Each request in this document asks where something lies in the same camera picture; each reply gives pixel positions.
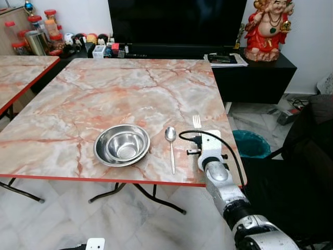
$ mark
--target marble countertop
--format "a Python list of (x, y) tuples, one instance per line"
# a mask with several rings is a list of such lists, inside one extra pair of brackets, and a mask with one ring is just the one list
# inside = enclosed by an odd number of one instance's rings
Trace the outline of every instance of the marble countertop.
[[(172, 175), (164, 138), (168, 126), (193, 129), (196, 114), (202, 129), (220, 130), (238, 155), (208, 62), (75, 59), (0, 133), (0, 176), (204, 186), (197, 157), (186, 155), (190, 142), (179, 138)], [(94, 141), (122, 123), (145, 128), (150, 150), (132, 166), (105, 166), (94, 156)], [(229, 167), (240, 184), (236, 166)]]
[(57, 56), (0, 56), (0, 114), (57, 62)]

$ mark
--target black tv screen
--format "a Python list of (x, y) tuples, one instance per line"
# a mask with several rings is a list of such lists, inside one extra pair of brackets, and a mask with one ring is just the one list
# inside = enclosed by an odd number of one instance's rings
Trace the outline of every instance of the black tv screen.
[(246, 0), (109, 0), (119, 43), (233, 46)]

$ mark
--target trash bin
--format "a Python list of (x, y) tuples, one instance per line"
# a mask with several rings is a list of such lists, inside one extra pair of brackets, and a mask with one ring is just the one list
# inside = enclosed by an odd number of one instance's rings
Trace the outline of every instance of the trash bin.
[(241, 157), (265, 158), (271, 147), (262, 136), (246, 130), (234, 130), (234, 138)]

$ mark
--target stainless steel bowl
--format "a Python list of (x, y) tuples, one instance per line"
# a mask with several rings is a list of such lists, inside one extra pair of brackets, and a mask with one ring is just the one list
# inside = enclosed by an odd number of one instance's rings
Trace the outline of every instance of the stainless steel bowl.
[(110, 167), (125, 167), (141, 160), (150, 147), (149, 134), (133, 124), (111, 127), (100, 134), (94, 143), (94, 154)]

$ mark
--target spoon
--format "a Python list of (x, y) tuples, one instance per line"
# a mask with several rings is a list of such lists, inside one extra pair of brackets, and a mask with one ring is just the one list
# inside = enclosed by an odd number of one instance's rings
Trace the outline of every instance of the spoon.
[(171, 148), (171, 169), (172, 169), (172, 174), (176, 173), (176, 167), (175, 167), (175, 157), (173, 156), (173, 147), (172, 147), (172, 142), (176, 140), (176, 130), (174, 127), (168, 127), (165, 130), (165, 139), (170, 142), (170, 148)]

